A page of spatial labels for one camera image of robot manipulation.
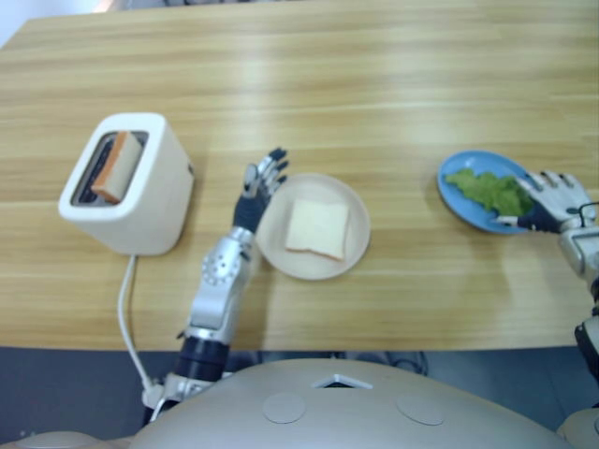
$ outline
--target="bread slice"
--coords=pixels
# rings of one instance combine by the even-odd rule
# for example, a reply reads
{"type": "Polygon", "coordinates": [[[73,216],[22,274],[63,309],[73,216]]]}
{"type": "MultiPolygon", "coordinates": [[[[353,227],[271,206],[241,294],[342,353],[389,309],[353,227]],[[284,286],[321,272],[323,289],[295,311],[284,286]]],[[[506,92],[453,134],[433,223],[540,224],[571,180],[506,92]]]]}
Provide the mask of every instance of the bread slice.
{"type": "Polygon", "coordinates": [[[120,203],[126,193],[141,155],[141,144],[128,131],[120,131],[114,139],[106,164],[92,185],[92,192],[113,204],[120,203]]]}
{"type": "Polygon", "coordinates": [[[285,248],[343,260],[348,217],[349,208],[345,204],[297,199],[291,211],[285,248]]]}

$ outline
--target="beige plate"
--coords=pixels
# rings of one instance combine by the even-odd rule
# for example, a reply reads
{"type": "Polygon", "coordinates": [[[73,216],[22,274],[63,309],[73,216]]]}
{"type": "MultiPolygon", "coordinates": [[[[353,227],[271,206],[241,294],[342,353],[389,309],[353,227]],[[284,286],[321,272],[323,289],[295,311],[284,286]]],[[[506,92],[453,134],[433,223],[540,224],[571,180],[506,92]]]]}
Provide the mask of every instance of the beige plate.
{"type": "Polygon", "coordinates": [[[257,231],[258,246],[271,264],[289,276],[307,280],[327,279],[345,273],[364,255],[370,238],[370,216],[356,192],[331,176],[316,173],[290,177],[272,198],[257,231]],[[347,205],[349,219],[343,261],[285,250],[291,209],[297,198],[347,205]]]}

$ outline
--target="robot finger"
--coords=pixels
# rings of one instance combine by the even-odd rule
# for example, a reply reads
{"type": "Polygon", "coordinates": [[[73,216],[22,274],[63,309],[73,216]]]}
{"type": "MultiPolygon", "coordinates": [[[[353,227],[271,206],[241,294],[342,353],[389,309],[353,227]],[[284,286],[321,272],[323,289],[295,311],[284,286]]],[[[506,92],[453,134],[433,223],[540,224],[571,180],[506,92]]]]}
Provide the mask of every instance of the robot finger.
{"type": "Polygon", "coordinates": [[[539,192],[545,189],[545,187],[548,185],[547,180],[541,175],[537,175],[536,173],[528,173],[528,177],[533,181],[532,186],[539,192]]]}
{"type": "Polygon", "coordinates": [[[541,176],[543,176],[548,181],[548,184],[551,187],[559,187],[563,183],[562,178],[560,178],[560,175],[549,170],[542,171],[541,176]]]}
{"type": "Polygon", "coordinates": [[[518,185],[534,200],[538,198],[539,191],[528,181],[522,178],[516,178],[518,185]]]}
{"type": "Polygon", "coordinates": [[[276,150],[272,150],[269,153],[269,157],[271,157],[272,159],[274,159],[275,161],[280,161],[281,159],[283,159],[285,156],[287,155],[287,151],[283,150],[281,147],[277,148],[276,150]]]}
{"type": "Polygon", "coordinates": [[[277,182],[275,182],[271,187],[269,187],[269,195],[273,196],[274,193],[279,190],[279,187],[281,187],[281,185],[283,185],[283,183],[287,181],[287,176],[282,176],[281,178],[279,178],[277,180],[277,182]]]}
{"type": "Polygon", "coordinates": [[[276,180],[277,176],[279,176],[279,170],[277,170],[276,168],[274,170],[271,170],[266,178],[262,177],[262,179],[264,180],[264,186],[266,188],[269,188],[274,182],[274,180],[276,180]]]}

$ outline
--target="green food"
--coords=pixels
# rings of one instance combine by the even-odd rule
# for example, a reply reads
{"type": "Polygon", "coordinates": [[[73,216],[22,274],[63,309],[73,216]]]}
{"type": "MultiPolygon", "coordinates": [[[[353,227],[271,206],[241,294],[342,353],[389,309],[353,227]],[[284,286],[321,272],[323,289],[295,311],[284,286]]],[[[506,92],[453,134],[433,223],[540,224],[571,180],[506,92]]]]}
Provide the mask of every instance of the green food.
{"type": "Polygon", "coordinates": [[[533,201],[513,176],[497,178],[486,172],[478,176],[470,168],[446,175],[446,182],[455,184],[465,197],[480,203],[486,211],[497,210],[500,215],[522,216],[533,208],[533,201]]]}

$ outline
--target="dark floor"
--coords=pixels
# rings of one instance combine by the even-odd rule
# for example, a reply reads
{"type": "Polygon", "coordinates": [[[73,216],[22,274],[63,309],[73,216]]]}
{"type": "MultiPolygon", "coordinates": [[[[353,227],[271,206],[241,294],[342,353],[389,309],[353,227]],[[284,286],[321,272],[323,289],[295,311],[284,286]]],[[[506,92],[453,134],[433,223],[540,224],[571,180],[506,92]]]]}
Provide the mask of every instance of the dark floor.
{"type": "MultiPolygon", "coordinates": [[[[376,363],[416,353],[335,353],[376,363]]],[[[230,370],[301,356],[331,353],[235,353],[230,370]]],[[[144,353],[151,375],[169,372],[176,353],[144,353]]],[[[599,401],[599,388],[576,348],[426,353],[429,376],[522,413],[551,429],[599,401]]],[[[101,439],[139,430],[144,409],[139,378],[122,352],[0,348],[0,443],[32,433],[77,430],[101,439]]]]}

